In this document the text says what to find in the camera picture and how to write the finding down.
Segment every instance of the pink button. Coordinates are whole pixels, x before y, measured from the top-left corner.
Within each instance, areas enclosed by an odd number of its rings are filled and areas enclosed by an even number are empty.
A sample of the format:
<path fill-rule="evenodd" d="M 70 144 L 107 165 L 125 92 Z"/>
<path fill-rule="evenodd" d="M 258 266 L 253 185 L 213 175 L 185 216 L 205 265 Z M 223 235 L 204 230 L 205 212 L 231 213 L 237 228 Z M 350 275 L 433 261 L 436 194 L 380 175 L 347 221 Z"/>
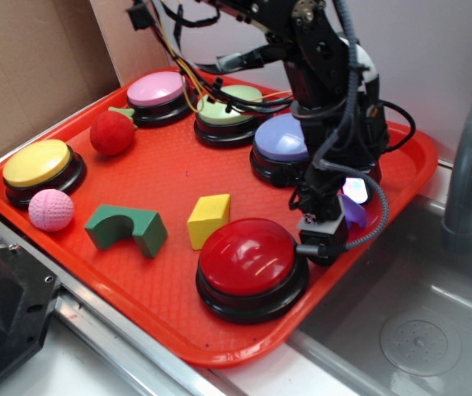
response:
<path fill-rule="evenodd" d="M 183 92 L 184 78 L 178 72 L 157 72 L 130 85 L 128 99 L 135 106 L 150 107 L 168 103 Z"/>

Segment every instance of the red button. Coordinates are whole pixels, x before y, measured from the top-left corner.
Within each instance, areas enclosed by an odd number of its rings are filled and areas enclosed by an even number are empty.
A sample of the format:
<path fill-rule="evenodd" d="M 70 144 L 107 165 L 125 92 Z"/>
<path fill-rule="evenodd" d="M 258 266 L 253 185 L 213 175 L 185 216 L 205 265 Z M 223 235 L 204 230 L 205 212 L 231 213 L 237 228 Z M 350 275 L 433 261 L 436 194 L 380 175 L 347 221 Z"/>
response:
<path fill-rule="evenodd" d="M 257 295 L 279 285 L 295 264 L 295 241 L 279 224 L 242 219 L 205 242 L 200 268 L 207 282 L 227 295 Z"/>

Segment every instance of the stainless steel sink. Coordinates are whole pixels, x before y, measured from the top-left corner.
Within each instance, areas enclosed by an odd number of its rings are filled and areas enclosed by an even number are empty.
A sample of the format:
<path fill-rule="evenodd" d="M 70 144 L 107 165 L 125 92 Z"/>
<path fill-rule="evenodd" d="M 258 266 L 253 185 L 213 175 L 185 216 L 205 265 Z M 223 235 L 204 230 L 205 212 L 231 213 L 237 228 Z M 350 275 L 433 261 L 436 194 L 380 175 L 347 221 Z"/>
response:
<path fill-rule="evenodd" d="M 472 254 L 441 247 L 443 206 L 418 197 L 289 343 L 360 394 L 472 394 Z"/>

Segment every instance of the red tray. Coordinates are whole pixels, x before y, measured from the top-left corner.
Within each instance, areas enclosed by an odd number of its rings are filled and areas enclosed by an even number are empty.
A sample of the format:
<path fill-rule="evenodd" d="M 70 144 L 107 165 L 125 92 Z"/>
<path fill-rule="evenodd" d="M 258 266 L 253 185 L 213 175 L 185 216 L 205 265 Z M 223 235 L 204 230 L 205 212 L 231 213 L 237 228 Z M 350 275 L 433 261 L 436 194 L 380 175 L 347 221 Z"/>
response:
<path fill-rule="evenodd" d="M 240 83 L 226 78 L 230 83 Z M 42 139 L 61 139 L 81 154 L 87 177 L 71 195 L 75 216 L 57 233 L 43 233 L 26 211 L 5 197 L 0 165 L 0 213 L 56 258 L 68 271 L 108 301 L 145 332 L 193 365 L 228 367 L 262 356 L 279 346 L 311 309 L 368 248 L 344 253 L 329 268 L 310 264 L 309 289 L 293 309 L 276 320 L 238 325 L 207 311 L 196 292 L 198 251 L 191 249 L 186 221 L 200 196 L 229 193 L 230 219 L 271 219 L 297 239 L 300 212 L 288 210 L 291 189 L 276 189 L 251 172 L 249 147 L 207 148 L 196 141 L 191 115 L 163 128 L 139 129 L 126 152 L 107 158 L 90 145 L 95 117 L 109 106 L 126 106 L 123 87 L 81 114 L 67 120 Z M 408 128 L 391 124 L 392 141 Z M 392 220 L 417 194 L 437 166 L 432 141 L 420 132 L 400 150 L 380 160 L 381 185 L 390 202 Z M 156 210 L 168 230 L 168 239 L 154 259 L 142 256 L 132 239 L 98 251 L 84 225 L 99 205 Z M 367 206 L 374 223 L 380 211 L 377 199 Z M 350 238 L 368 230 L 352 229 Z"/>

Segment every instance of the yellow cube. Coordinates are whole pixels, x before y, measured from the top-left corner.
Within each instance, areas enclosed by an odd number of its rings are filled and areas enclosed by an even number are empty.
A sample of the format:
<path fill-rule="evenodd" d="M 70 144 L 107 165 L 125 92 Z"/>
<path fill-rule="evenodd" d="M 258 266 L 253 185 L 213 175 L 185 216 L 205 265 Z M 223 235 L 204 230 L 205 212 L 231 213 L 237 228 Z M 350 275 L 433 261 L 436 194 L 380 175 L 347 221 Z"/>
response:
<path fill-rule="evenodd" d="M 192 249 L 203 248 L 209 236 L 229 222 L 230 194 L 202 196 L 186 222 Z"/>

